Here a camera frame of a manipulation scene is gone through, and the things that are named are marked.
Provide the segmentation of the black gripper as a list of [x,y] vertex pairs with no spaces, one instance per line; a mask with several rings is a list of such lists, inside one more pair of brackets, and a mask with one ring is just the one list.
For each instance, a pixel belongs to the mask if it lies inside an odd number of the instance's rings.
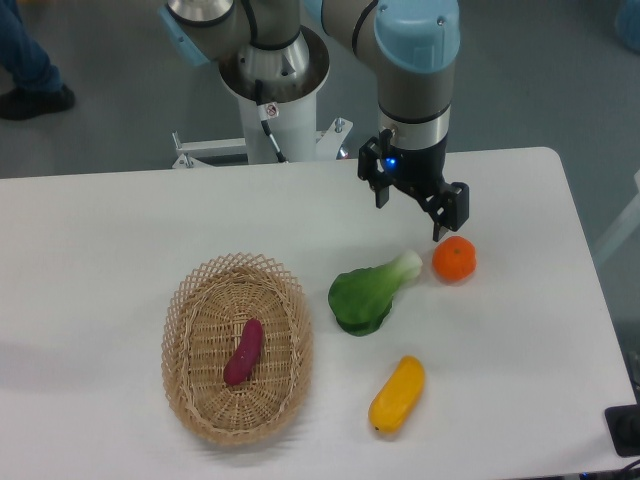
[[[383,208],[394,187],[419,198],[419,205],[433,221],[432,239],[439,242],[447,232],[457,232],[469,219],[470,189],[466,183],[446,183],[443,176],[448,137],[420,150],[391,146],[382,158],[377,137],[359,149],[357,176],[366,181],[375,195],[375,205]],[[379,167],[382,158],[383,170]]]

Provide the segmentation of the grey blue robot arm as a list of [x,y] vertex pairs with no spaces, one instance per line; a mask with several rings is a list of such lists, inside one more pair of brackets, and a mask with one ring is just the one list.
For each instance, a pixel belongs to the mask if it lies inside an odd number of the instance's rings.
[[454,1],[165,1],[159,15],[191,63],[214,62],[236,97],[252,164],[335,155],[316,133],[316,96],[330,68],[326,38],[377,82],[378,131],[360,148],[358,177],[383,206],[391,188],[432,219],[461,228],[469,189],[443,176],[456,57]]

